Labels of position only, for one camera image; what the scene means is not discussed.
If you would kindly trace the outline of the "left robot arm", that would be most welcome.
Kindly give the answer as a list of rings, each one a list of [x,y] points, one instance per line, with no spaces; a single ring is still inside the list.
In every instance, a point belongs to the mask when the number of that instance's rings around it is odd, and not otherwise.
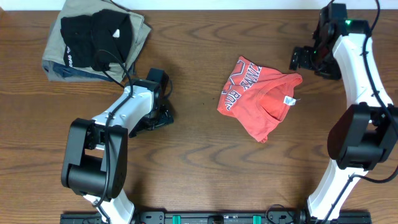
[[[70,125],[61,183],[97,210],[63,214],[60,223],[134,223],[134,204],[123,187],[128,140],[141,131],[172,124],[165,91],[169,76],[156,68],[145,79],[134,78],[104,112],[77,118]]]

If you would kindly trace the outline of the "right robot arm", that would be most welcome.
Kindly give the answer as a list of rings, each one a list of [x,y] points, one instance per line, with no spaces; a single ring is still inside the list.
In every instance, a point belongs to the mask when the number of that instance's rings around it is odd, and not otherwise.
[[[347,104],[328,134],[328,167],[294,223],[371,223],[369,212],[344,211],[342,205],[397,143],[397,107],[377,70],[373,30],[374,24],[350,19],[344,4],[331,1],[319,13],[314,45],[294,48],[289,68],[342,80]]]

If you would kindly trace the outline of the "red printed t-shirt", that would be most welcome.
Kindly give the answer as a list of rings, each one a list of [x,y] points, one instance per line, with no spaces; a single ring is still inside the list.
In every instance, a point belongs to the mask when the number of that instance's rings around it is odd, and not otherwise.
[[[298,73],[282,73],[240,56],[222,88],[217,110],[237,119],[251,137],[264,143],[296,104],[294,88],[302,81]]]

